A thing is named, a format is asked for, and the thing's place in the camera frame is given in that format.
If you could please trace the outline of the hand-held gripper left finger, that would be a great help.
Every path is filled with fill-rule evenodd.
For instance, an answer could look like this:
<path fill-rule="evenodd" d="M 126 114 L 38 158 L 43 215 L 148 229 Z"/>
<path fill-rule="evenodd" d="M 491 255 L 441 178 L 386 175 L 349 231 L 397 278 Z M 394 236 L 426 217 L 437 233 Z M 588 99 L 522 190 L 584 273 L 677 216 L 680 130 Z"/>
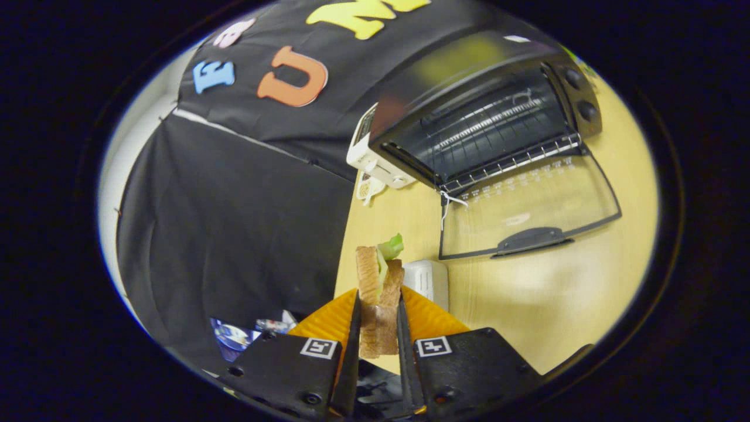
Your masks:
<path fill-rule="evenodd" d="M 220 379 L 236 398 L 284 420 L 345 420 L 354 412 L 361 302 L 328 302 L 295 333 L 262 333 Z"/>

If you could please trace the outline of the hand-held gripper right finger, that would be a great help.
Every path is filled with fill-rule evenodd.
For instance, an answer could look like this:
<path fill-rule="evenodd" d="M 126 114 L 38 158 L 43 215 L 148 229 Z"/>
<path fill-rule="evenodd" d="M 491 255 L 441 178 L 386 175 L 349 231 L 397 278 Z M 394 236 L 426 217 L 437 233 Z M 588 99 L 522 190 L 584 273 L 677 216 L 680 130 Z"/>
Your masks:
<path fill-rule="evenodd" d="M 397 308 L 397 342 L 404 405 L 416 418 L 479 418 L 542 383 L 498 331 L 468 329 L 407 287 Z"/>

